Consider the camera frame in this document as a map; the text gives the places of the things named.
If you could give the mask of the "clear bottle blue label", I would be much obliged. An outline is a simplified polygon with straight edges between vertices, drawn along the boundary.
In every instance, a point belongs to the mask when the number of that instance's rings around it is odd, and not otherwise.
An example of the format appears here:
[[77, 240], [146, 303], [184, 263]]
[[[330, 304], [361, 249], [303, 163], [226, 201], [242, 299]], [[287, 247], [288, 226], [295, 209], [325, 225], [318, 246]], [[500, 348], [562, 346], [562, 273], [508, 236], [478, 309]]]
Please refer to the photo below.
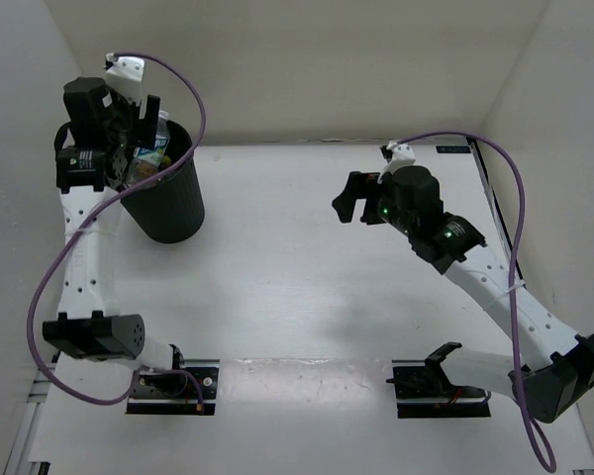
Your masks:
[[135, 148], [132, 164], [148, 164], [156, 168], [160, 168], [162, 159], [165, 155], [166, 148], [170, 139], [170, 132], [167, 126], [169, 114], [160, 110], [158, 112], [158, 121], [156, 127], [156, 134], [152, 147], [138, 146]]

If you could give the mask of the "clear bottle yellow cap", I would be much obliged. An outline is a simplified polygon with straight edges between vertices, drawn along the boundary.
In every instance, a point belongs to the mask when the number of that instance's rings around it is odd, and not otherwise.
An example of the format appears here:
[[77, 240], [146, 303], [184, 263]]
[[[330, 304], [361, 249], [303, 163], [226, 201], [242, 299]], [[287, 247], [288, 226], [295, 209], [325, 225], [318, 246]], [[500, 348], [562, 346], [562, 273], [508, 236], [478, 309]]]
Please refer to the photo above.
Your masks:
[[130, 163], [125, 184], [130, 187], [147, 180], [171, 165], [168, 155], [149, 154], [136, 157]]

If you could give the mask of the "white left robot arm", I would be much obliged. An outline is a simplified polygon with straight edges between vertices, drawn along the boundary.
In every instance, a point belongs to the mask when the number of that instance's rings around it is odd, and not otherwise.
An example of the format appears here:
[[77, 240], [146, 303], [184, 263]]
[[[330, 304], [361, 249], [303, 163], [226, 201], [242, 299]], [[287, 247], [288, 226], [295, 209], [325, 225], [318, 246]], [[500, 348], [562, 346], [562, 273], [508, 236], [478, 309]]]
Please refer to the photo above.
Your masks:
[[69, 122], [55, 141], [55, 183], [69, 246], [57, 317], [43, 324], [44, 340], [74, 359], [152, 370], [166, 396], [184, 391], [188, 373], [175, 347], [148, 334], [138, 314], [120, 311], [114, 251], [121, 208], [95, 209], [123, 184], [136, 107], [98, 77], [63, 87]]

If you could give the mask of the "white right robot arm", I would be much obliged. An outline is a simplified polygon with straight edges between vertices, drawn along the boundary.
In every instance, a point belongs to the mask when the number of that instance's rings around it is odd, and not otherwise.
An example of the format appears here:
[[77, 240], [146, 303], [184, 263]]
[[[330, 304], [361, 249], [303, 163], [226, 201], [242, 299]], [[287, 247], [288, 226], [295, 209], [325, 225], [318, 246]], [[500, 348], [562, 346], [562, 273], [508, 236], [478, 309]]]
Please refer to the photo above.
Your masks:
[[445, 211], [440, 183], [430, 170], [410, 165], [385, 173], [353, 171], [332, 206], [344, 224], [357, 201], [361, 221], [387, 224], [407, 239], [418, 257], [463, 290], [519, 347], [518, 361], [443, 344], [425, 360], [425, 383], [436, 395], [456, 387], [516, 397], [528, 413], [550, 424], [594, 387], [594, 333], [582, 336], [560, 321], [509, 270], [484, 235], [465, 218]]

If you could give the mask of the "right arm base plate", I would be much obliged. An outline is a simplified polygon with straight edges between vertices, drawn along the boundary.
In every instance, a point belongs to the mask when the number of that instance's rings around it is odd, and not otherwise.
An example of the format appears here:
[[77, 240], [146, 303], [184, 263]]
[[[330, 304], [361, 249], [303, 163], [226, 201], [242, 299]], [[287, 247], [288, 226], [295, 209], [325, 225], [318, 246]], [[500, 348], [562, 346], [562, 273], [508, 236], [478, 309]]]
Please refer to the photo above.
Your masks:
[[490, 393], [469, 386], [441, 386], [418, 360], [393, 360], [392, 376], [399, 420], [455, 420], [491, 417]]

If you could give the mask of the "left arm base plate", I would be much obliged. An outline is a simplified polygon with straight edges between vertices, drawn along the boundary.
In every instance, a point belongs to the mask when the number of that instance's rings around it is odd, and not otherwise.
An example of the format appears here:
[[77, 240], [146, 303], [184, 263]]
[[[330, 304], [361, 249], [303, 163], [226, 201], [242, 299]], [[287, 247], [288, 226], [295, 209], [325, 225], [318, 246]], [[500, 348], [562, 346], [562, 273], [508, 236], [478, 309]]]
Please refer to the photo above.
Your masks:
[[219, 360], [186, 360], [189, 374], [144, 371], [132, 385], [126, 413], [141, 416], [214, 416], [219, 389]]

